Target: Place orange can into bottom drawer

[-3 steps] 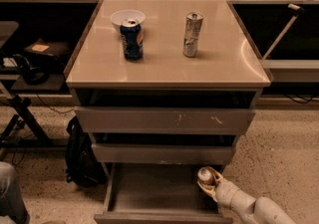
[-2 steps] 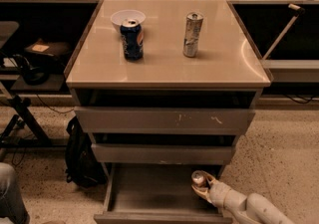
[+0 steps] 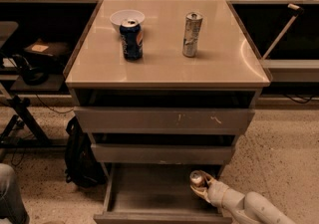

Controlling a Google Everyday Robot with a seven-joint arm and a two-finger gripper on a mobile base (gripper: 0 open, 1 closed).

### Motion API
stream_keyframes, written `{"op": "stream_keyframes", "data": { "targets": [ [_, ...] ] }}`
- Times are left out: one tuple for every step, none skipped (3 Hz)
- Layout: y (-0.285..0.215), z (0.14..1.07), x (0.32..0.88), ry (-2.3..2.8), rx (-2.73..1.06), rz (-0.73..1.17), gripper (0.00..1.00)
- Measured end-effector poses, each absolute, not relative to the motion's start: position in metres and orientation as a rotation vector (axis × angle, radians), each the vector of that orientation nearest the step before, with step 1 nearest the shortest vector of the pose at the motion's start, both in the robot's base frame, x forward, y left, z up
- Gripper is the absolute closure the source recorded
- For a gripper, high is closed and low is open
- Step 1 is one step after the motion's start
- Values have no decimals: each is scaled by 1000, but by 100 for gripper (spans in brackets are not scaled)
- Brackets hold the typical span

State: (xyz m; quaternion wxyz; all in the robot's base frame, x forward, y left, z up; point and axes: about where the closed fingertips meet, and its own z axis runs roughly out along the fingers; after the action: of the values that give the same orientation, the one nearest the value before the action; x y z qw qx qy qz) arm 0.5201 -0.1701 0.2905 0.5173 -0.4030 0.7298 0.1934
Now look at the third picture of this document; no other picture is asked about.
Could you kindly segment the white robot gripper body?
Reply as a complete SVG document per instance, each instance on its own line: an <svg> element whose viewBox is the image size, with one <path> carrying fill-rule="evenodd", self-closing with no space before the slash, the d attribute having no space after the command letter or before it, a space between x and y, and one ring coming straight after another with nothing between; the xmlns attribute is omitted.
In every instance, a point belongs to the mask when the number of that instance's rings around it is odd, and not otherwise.
<svg viewBox="0 0 319 224"><path fill-rule="evenodd" d="M223 182L214 180L207 189L207 201L215 207L242 209L245 195Z"/></svg>

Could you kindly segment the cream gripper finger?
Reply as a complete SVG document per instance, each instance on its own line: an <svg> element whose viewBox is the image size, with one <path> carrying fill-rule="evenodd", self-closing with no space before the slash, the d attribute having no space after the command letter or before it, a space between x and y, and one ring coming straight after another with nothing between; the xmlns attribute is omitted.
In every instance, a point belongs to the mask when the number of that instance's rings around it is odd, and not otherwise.
<svg viewBox="0 0 319 224"><path fill-rule="evenodd" d="M207 190L207 188L205 186L194 186L194 185L192 185L190 188L198 197L202 198L207 203L210 202L210 200L208 198L208 190Z"/></svg>
<svg viewBox="0 0 319 224"><path fill-rule="evenodd" d="M202 180L205 185L210 185L212 182L215 181L215 178L211 174L205 171L201 171L200 174L202 176Z"/></svg>

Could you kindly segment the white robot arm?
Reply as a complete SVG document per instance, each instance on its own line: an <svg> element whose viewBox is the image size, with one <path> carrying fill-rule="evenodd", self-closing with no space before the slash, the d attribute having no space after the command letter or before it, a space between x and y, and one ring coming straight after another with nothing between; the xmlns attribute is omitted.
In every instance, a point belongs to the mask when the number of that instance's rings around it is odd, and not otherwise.
<svg viewBox="0 0 319 224"><path fill-rule="evenodd" d="M227 210L239 224L296 224L257 192L243 194L202 170L193 171L189 181L198 197Z"/></svg>

